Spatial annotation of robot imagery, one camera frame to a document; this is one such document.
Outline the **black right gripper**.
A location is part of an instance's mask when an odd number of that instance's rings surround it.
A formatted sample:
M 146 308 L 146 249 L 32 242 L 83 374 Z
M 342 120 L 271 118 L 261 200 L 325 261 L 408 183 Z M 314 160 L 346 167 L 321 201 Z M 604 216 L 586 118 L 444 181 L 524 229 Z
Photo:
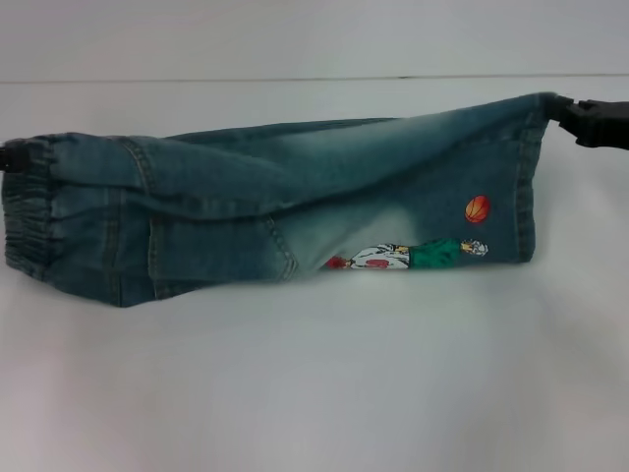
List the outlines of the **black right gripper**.
M 550 103 L 550 120 L 571 134 L 579 146 L 628 148 L 628 109 L 627 101 L 575 101 L 558 95 Z

